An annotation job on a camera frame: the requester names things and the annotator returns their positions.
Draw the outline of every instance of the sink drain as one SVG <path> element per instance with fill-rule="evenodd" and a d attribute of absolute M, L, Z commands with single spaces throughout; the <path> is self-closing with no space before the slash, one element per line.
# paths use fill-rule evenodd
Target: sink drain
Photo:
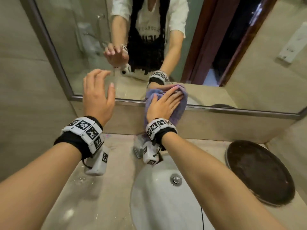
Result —
<path fill-rule="evenodd" d="M 179 174 L 172 174 L 170 177 L 171 184 L 174 186 L 180 186 L 182 184 L 182 178 Z"/>

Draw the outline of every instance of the black apron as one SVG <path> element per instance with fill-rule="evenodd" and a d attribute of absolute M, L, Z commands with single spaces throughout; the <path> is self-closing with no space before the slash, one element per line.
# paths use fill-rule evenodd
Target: black apron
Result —
<path fill-rule="evenodd" d="M 144 0 L 132 0 L 132 2 L 132 14 L 127 44 L 129 53 L 128 63 L 131 66 L 132 72 L 134 72 L 135 69 L 142 69 L 145 71 L 145 74 L 148 74 L 151 71 L 159 70 L 164 61 L 165 23 L 170 0 L 160 0 L 160 35 L 151 42 L 143 41 L 135 28 L 138 12 L 141 10 Z"/>

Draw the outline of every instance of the hand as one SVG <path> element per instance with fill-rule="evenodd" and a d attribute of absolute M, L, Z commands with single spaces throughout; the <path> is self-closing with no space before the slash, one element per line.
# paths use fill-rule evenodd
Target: hand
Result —
<path fill-rule="evenodd" d="M 179 87 L 175 86 L 167 91 L 160 100 L 158 100 L 157 94 L 151 101 L 151 104 L 147 111 L 147 121 L 150 123 L 156 118 L 164 118 L 169 120 L 173 111 L 180 104 L 180 100 L 183 98 L 182 92 L 174 93 Z"/>
<path fill-rule="evenodd" d="M 115 88 L 111 83 L 108 89 L 108 98 L 104 93 L 104 79 L 110 71 L 95 69 L 83 79 L 84 114 L 95 117 L 104 127 L 110 120 L 115 106 Z"/>
<path fill-rule="evenodd" d="M 129 55 L 121 48 L 121 46 L 113 46 L 109 43 L 105 48 L 104 56 L 107 58 L 110 65 L 113 67 L 121 67 L 128 63 Z"/>
<path fill-rule="evenodd" d="M 151 82 L 148 86 L 147 89 L 160 89 L 160 90 L 163 90 L 163 91 L 167 91 L 169 90 L 170 88 L 172 88 L 174 86 L 174 84 L 170 84 L 170 85 L 159 85 L 158 83 L 156 82 Z"/>

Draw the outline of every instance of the mirror frame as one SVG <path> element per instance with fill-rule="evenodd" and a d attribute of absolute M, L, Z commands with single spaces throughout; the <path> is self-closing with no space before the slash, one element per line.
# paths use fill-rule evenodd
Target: mirror frame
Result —
<path fill-rule="evenodd" d="M 66 77 L 66 73 L 62 67 L 59 56 L 52 43 L 48 30 L 42 19 L 40 11 L 36 5 L 35 0 L 20 0 L 22 7 L 24 8 L 28 19 L 37 35 L 37 38 L 44 49 L 46 56 L 52 66 L 54 73 L 69 101 L 82 101 L 81 95 L 75 95 L 71 88 L 71 85 Z M 145 107 L 145 101 L 143 100 L 129 100 L 129 99 L 116 99 L 116 105 L 132 105 Z M 227 113 L 235 115 L 249 115 L 259 117 L 271 117 L 281 119 L 292 119 L 301 120 L 307 115 L 307 106 L 302 109 L 299 113 L 284 113 L 284 112 L 271 112 L 271 111 L 260 111 L 260 110 L 247 110 L 247 109 L 233 109 L 233 108 L 222 108 L 222 107 L 211 107 L 211 106 L 198 106 L 198 105 L 187 105 L 186 110 L 189 111 L 205 111 L 205 112 L 216 112 L 216 113 Z"/>

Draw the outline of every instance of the purple cloth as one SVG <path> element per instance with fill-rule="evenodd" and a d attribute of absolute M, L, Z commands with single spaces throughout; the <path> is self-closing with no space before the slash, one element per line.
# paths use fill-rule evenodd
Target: purple cloth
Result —
<path fill-rule="evenodd" d="M 170 122 L 176 126 L 178 121 L 181 119 L 181 117 L 183 115 L 183 112 L 185 111 L 185 107 L 187 106 L 187 103 L 188 103 L 188 93 L 186 92 L 185 88 L 182 85 L 174 85 L 174 86 L 179 86 L 179 89 L 177 89 L 177 91 L 181 91 L 183 93 L 183 98 L 180 101 L 180 104 L 174 110 L 174 112 L 172 113 L 172 115 L 171 115 L 171 117 L 169 119 Z M 156 93 L 158 95 L 158 100 L 159 100 L 166 93 L 166 91 L 162 91 L 160 89 L 150 89 L 149 91 L 147 91 L 146 97 L 145 97 L 145 100 L 146 100 L 146 105 L 145 105 L 145 125 L 144 125 L 145 127 L 148 124 L 148 121 L 146 119 L 147 110 L 148 110 L 148 108 L 149 108 L 149 106 L 151 104 L 151 101 L 153 99 L 153 94 L 154 93 Z"/>

